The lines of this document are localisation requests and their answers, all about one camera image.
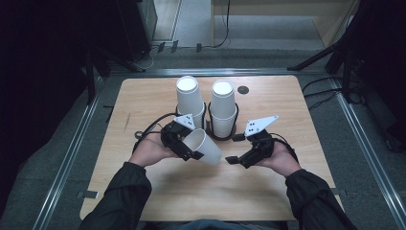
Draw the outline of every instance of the person's right hand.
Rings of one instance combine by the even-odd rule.
[[[284,177],[301,169],[301,166],[289,153],[286,146],[279,142],[275,142],[272,156],[259,161],[256,166],[269,168]]]

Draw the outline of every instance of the person's left hand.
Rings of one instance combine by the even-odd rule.
[[[177,155],[172,150],[164,147],[161,141],[161,133],[150,133],[140,142],[128,162],[144,168],[169,157],[177,157]]]

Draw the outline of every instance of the black sleeve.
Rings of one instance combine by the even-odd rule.
[[[285,183],[293,215],[304,229],[356,229],[319,176],[299,170]]]
[[[135,229],[151,190],[146,170],[125,162],[79,229]]]

